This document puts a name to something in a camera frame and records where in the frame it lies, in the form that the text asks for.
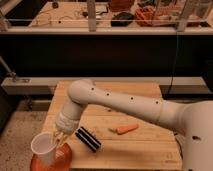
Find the paper cup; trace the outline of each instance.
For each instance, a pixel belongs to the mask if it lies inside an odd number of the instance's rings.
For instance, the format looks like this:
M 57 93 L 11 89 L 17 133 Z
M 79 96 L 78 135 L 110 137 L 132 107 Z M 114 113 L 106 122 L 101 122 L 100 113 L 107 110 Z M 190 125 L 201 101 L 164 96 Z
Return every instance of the paper cup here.
M 52 142 L 52 133 L 43 132 L 36 135 L 31 142 L 31 150 L 45 164 L 51 165 L 56 157 L 56 144 Z

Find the wooden tabletop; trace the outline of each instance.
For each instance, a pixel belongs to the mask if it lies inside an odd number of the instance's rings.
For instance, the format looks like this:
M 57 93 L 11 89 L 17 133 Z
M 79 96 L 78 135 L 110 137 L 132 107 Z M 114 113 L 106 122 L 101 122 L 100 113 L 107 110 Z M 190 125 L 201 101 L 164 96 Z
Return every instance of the wooden tabletop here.
M 88 28 L 88 20 L 81 14 L 83 11 L 87 11 L 86 2 L 58 2 L 58 8 L 52 8 L 52 2 L 47 2 L 38 15 L 30 23 L 30 27 L 71 27 L 71 28 Z M 96 5 L 105 5 L 105 2 L 97 2 Z M 133 5 L 131 12 L 138 8 L 137 5 Z M 119 12 L 103 13 L 101 21 L 98 21 L 97 27 L 106 28 L 111 27 L 111 19 Z M 128 27 L 140 27 L 135 21 L 133 21 Z
M 71 82 L 59 82 L 42 131 L 52 131 L 55 116 L 60 112 Z M 156 83 L 97 82 L 98 87 L 135 95 L 161 98 Z M 108 130 L 120 125 L 138 123 L 139 128 L 124 135 Z M 80 120 L 102 143 L 93 153 L 73 134 L 67 140 L 73 151 L 73 169 L 181 170 L 177 143 L 172 132 L 146 123 L 107 107 L 89 105 Z

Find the carrot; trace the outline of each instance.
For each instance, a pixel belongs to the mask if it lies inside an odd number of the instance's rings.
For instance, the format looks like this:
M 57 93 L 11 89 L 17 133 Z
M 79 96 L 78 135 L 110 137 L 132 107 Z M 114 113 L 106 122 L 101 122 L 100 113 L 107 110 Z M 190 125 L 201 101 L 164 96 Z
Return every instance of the carrot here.
M 138 124 L 132 124 L 132 125 L 125 125 L 125 126 L 119 126 L 116 128 L 117 134 L 125 134 L 129 131 L 133 131 L 139 127 Z

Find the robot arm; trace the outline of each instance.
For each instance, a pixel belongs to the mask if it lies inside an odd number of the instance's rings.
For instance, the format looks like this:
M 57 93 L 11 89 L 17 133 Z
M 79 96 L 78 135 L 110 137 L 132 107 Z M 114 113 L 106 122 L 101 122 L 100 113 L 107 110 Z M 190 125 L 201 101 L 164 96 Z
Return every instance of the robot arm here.
M 186 136 L 184 171 L 213 170 L 213 102 L 174 103 L 158 98 L 102 90 L 91 80 L 79 80 L 68 89 L 68 101 L 56 117 L 56 128 L 72 134 L 88 104 L 116 109 Z

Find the floor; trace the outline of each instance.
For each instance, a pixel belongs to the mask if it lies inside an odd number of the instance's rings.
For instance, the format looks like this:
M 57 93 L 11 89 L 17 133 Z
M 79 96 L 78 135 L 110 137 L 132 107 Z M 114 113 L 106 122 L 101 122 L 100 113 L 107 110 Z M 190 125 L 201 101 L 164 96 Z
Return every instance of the floor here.
M 0 170 L 29 171 L 30 142 L 41 131 L 46 111 L 16 110 L 0 136 Z

